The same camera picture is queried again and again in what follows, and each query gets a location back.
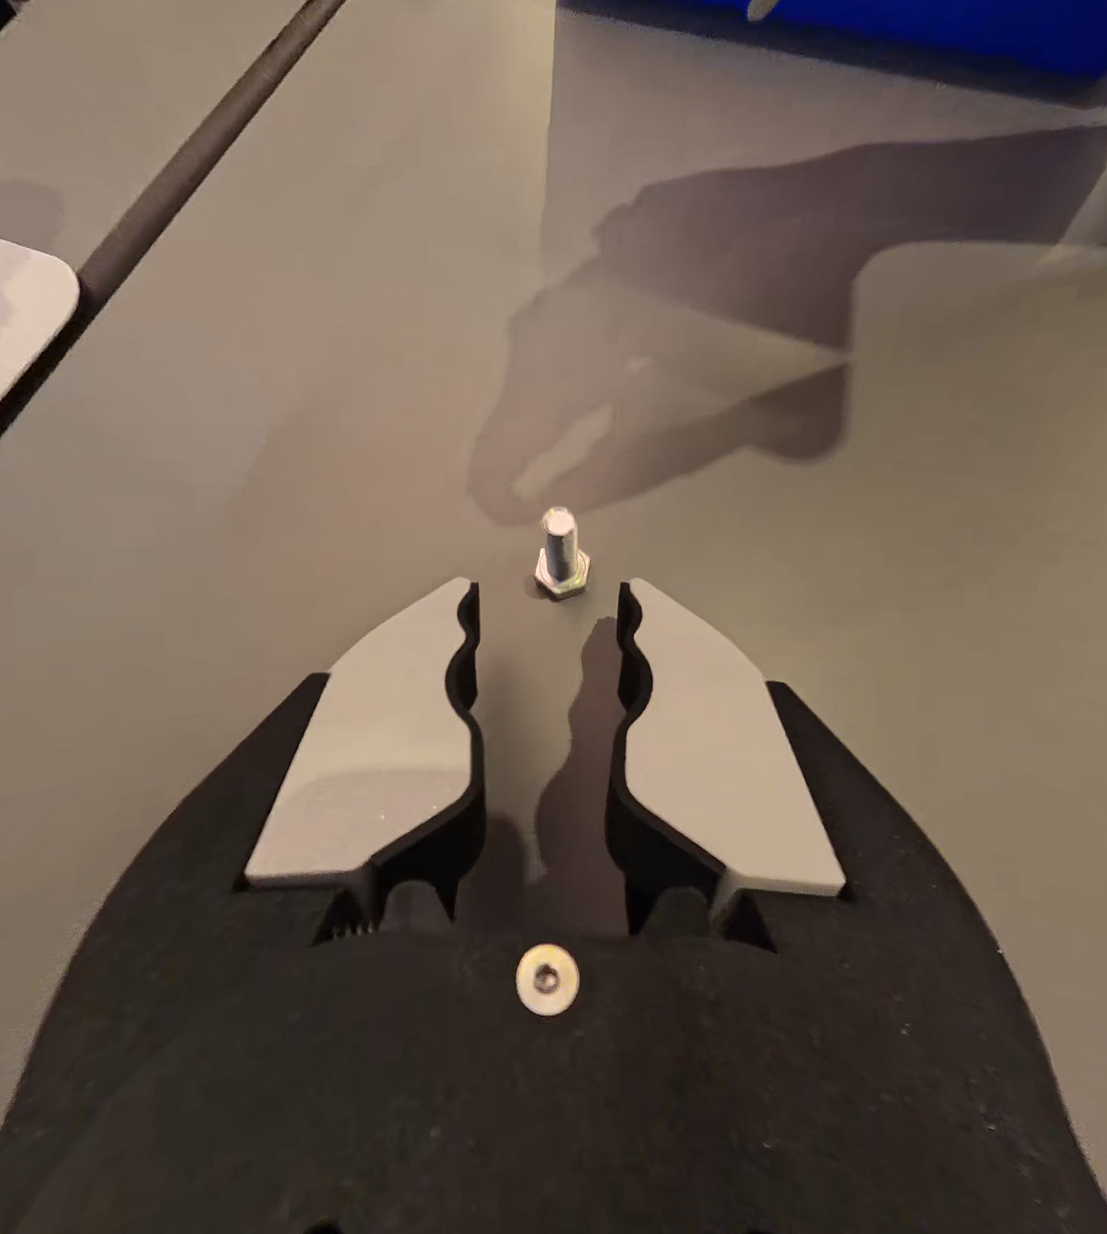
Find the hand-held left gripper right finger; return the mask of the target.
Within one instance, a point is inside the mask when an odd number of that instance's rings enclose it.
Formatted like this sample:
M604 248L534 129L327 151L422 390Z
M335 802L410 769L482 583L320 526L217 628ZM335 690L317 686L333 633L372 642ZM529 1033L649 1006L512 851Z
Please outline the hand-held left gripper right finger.
M847 874L758 666L643 578L619 588L616 644L606 839L628 933L670 892L716 933L756 896L837 901Z

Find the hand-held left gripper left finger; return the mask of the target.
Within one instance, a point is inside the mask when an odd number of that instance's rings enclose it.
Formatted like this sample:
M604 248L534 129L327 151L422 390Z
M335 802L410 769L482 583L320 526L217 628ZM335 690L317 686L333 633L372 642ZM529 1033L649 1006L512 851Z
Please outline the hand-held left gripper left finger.
M332 887L354 928L391 893L428 886L452 922L483 853L481 592L451 578L377 625L324 675L242 879L254 891Z

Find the blue plastic bin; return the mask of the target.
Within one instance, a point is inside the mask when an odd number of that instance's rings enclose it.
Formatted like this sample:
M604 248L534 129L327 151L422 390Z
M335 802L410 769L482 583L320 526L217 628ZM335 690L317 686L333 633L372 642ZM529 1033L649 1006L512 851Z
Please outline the blue plastic bin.
M1107 1L570 1L562 7L736 43L1096 82L1107 76Z

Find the silver hex bolt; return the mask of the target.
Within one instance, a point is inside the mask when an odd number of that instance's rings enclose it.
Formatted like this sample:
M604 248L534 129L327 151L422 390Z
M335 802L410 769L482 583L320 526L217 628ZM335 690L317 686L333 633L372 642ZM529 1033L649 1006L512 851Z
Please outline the silver hex bolt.
M544 540L534 571L537 588L555 602L585 592L590 558L580 547L576 514L564 506L550 507L541 526Z

